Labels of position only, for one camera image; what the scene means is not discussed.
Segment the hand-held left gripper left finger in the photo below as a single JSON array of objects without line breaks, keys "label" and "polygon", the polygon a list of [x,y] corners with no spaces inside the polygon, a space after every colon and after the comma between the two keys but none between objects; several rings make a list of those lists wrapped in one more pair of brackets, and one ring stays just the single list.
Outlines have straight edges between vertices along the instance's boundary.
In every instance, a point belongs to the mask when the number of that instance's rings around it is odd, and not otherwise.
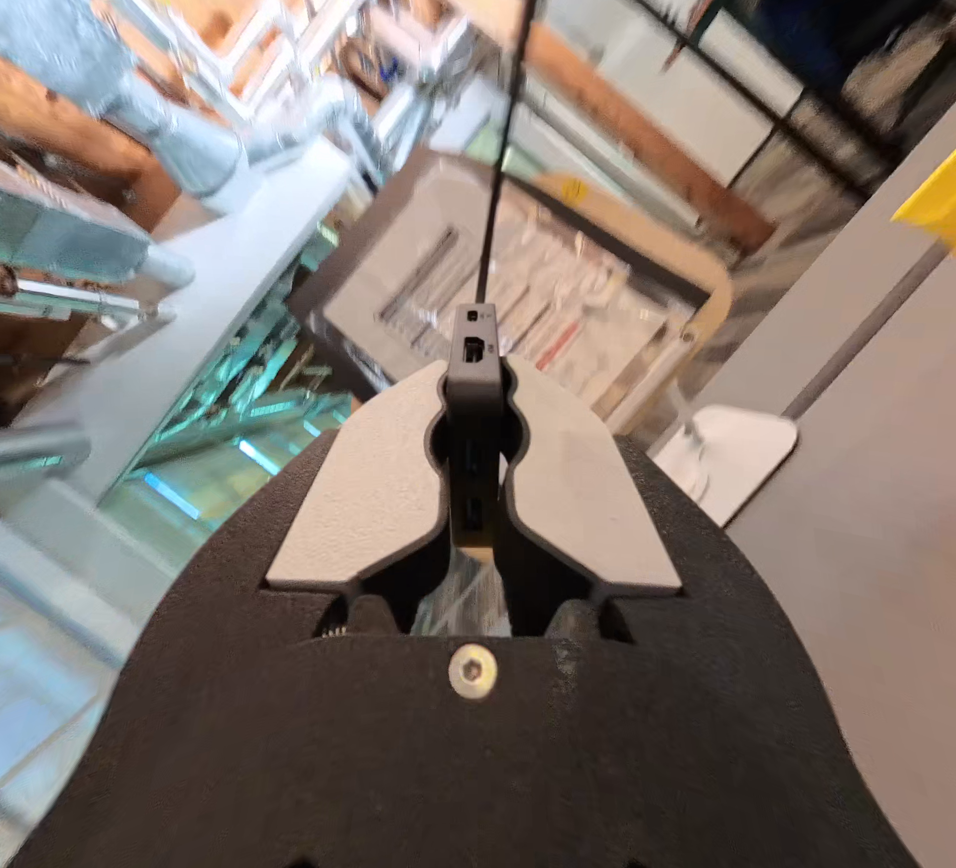
[{"label": "hand-held left gripper left finger", "polygon": [[269,566],[269,588],[380,597],[410,632],[450,563],[448,482],[432,447],[447,369],[426,365],[346,420]]}]

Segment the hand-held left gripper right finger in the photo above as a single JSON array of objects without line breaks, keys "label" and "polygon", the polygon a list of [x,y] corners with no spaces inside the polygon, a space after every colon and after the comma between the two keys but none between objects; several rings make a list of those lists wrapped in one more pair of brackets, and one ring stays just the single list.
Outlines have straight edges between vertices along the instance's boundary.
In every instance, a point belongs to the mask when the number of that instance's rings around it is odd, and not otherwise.
[{"label": "hand-held left gripper right finger", "polygon": [[579,397],[515,355],[507,379],[494,564],[510,633],[543,636],[580,601],[671,598],[683,584],[612,433]]}]

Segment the dark grey USB hub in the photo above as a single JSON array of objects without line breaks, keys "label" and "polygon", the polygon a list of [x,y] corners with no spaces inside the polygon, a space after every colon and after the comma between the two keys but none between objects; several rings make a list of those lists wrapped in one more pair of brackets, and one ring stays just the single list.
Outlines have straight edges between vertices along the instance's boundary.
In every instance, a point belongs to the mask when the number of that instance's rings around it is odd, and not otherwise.
[{"label": "dark grey USB hub", "polygon": [[448,425],[449,524],[452,543],[477,558],[493,553],[498,516],[504,378],[496,311],[486,301],[497,212],[514,112],[538,0],[523,0],[508,84],[508,104],[492,170],[475,300],[456,311],[444,384]]}]

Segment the yellow plastic bin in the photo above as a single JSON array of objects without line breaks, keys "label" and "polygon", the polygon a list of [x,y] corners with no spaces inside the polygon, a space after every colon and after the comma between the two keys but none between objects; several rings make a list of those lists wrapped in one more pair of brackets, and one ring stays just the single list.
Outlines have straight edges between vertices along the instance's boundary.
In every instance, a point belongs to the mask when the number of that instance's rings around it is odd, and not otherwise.
[{"label": "yellow plastic bin", "polygon": [[955,254],[955,159],[952,151],[891,218],[933,235],[951,254]]}]

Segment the taped instruction sheet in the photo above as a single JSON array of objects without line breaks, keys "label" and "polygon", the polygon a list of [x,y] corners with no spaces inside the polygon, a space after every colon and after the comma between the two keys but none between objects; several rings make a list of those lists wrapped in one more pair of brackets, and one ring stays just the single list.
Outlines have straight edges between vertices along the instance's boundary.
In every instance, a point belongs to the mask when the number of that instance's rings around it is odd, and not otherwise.
[{"label": "taped instruction sheet", "polygon": [[[439,156],[396,178],[355,227],[362,248],[321,285],[311,323],[341,340],[374,391],[448,360],[456,311],[475,297],[488,198],[482,169]],[[605,422],[630,420],[637,387],[710,297],[564,201],[504,183],[485,292],[500,352]]]}]

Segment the instruction sheet on stand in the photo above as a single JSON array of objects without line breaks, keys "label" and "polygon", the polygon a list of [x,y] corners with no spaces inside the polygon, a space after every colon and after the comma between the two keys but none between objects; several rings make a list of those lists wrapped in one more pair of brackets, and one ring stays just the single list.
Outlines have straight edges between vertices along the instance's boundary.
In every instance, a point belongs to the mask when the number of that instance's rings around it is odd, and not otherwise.
[{"label": "instruction sheet on stand", "polygon": [[[492,170],[489,166],[462,155],[439,153],[429,149],[415,151],[406,165],[376,195],[355,224],[343,233],[339,247],[320,261],[317,270],[293,291],[293,296],[289,300],[289,307],[294,318],[313,342],[320,360],[333,368],[338,387],[350,392],[361,401],[368,400],[380,391],[374,391],[352,358],[343,351],[338,337],[325,336],[322,326],[312,325],[312,312],[317,309],[321,285],[336,283],[341,278],[345,259],[362,248],[361,241],[365,235],[362,232],[355,232],[355,227],[362,222],[365,213],[376,202],[384,200],[387,189],[396,178],[403,178],[406,172],[416,174],[426,166],[428,161],[439,156],[463,158],[473,167],[482,169],[488,178],[490,192]],[[564,201],[580,218],[606,229],[618,240],[627,242],[640,253],[653,257],[666,267],[692,278],[709,291],[711,297],[696,313],[694,319],[687,324],[696,330],[698,343],[690,359],[678,370],[679,376],[700,347],[715,334],[729,313],[733,288],[729,274],[720,259],[704,247],[690,242],[677,231],[659,225],[640,209],[625,205],[613,195],[591,187],[569,174],[543,174],[532,181],[508,175],[505,177],[505,182],[507,180],[518,180],[533,185],[553,198]],[[643,403],[642,392],[637,390],[640,393],[640,407],[630,414],[630,420],[627,423],[611,424],[604,421],[613,433],[629,430],[639,420],[639,414],[652,402]]]}]

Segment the foil wrapped duct unit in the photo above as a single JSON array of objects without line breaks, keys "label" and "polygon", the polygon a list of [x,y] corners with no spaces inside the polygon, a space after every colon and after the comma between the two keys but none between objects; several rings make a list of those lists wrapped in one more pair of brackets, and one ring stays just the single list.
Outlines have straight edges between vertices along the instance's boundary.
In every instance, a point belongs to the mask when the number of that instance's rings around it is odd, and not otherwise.
[{"label": "foil wrapped duct unit", "polygon": [[65,279],[118,284],[136,276],[150,246],[150,237],[140,229],[2,195],[4,265]]}]

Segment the spiral metal air duct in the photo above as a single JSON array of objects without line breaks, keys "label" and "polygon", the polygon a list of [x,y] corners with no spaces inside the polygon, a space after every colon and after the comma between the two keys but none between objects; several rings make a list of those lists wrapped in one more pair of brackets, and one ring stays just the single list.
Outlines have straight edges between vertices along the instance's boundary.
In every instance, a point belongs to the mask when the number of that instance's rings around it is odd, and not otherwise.
[{"label": "spiral metal air duct", "polygon": [[2,59],[87,115],[147,146],[209,211],[240,211],[254,193],[238,135],[163,97],[91,0],[1,0]]}]

